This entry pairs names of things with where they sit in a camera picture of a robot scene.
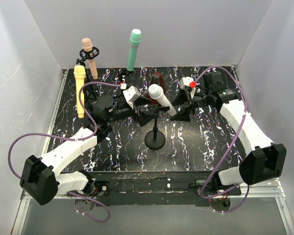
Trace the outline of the white microphone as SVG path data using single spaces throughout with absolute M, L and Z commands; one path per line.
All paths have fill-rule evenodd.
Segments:
M 164 90 L 161 86 L 157 84 L 151 84 L 148 88 L 149 96 L 156 100 L 161 106 L 163 107 L 169 107 L 170 109 L 167 111 L 167 113 L 170 116 L 176 115 L 176 110 L 172 106 L 171 102 L 168 100 L 168 98 L 164 94 Z

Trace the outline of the tall black clip stand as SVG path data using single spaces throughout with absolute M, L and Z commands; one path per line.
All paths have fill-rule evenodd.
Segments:
M 169 106 L 162 107 L 160 104 L 158 104 L 153 105 L 151 111 L 153 113 L 159 114 L 160 111 L 166 112 L 169 109 Z M 153 129 L 147 132 L 145 135 L 145 144 L 149 149 L 155 151 L 161 149 L 165 145 L 165 142 L 166 138 L 164 134 L 158 130 L 158 117 L 156 117 L 154 119 Z

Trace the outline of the small black tripod clip stand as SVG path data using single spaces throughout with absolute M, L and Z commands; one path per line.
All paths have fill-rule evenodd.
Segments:
M 113 82 L 114 85 L 119 85 L 119 87 L 114 87 L 115 91 L 113 97 L 118 97 L 123 95 L 123 90 L 127 90 L 131 86 L 131 76 L 133 72 L 127 69 L 121 69 L 117 72 L 117 77 Z

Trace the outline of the yellow microphone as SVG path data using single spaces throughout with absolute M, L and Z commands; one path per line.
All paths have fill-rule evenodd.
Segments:
M 82 105 L 84 104 L 84 92 L 81 91 L 81 88 L 84 86 L 86 71 L 85 67 L 82 65 L 76 65 L 74 67 L 74 78 L 75 78 L 75 87 L 76 87 L 76 107 L 77 115 L 79 118 L 84 118 L 84 109 Z

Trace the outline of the teal microphone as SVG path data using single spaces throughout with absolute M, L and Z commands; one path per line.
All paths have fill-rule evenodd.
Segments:
M 133 71 L 137 56 L 138 46 L 141 42 L 142 32 L 139 29 L 133 29 L 130 34 L 130 48 L 127 61 L 127 70 Z

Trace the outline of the black tripod shock-mount stand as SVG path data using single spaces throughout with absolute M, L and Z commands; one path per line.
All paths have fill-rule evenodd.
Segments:
M 99 55 L 99 49 L 97 47 L 93 47 L 94 49 L 94 53 L 95 53 L 95 58 Z M 88 58 L 86 57 L 86 52 L 82 49 L 79 52 L 79 56 L 80 58 L 77 58 L 76 60 L 76 64 L 77 65 L 82 65 L 85 67 L 85 71 L 86 71 L 86 82 L 91 82 L 94 79 L 91 79 L 92 74 L 91 74 L 91 70 L 89 67 L 89 63 L 88 63 Z

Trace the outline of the pink microphone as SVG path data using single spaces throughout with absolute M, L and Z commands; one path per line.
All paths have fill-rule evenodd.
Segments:
M 91 74 L 94 80 L 98 79 L 98 71 L 95 62 L 95 53 L 93 49 L 93 44 L 89 38 L 83 38 L 82 41 L 82 48 L 86 52 L 86 57 L 88 58 L 89 67 L 91 70 Z

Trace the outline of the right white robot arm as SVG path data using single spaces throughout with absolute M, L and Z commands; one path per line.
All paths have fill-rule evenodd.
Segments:
M 239 90 L 228 88 L 223 83 L 224 76 L 220 71 L 207 73 L 203 78 L 204 88 L 199 92 L 193 78 L 181 78 L 180 90 L 172 105 L 182 108 L 171 119 L 189 122 L 196 108 L 213 106 L 238 134 L 246 153 L 246 158 L 239 166 L 214 173 L 213 186 L 221 189 L 241 183 L 253 185 L 280 177 L 287 153 L 285 146 L 275 144 L 260 129 L 245 110 Z

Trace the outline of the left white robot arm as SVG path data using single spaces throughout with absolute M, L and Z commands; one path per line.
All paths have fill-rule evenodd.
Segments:
M 55 195 L 70 191 L 79 191 L 91 195 L 95 190 L 95 179 L 84 170 L 63 173 L 63 169 L 96 146 L 112 131 L 111 123 L 131 117 L 140 126 L 148 124 L 158 114 L 142 110 L 142 106 L 151 103 L 150 98 L 135 95 L 127 101 L 125 95 L 98 97 L 90 108 L 91 117 L 96 126 L 89 120 L 73 136 L 74 141 L 65 141 L 54 150 L 40 156 L 31 155 L 24 164 L 20 186 L 39 205 L 50 202 Z

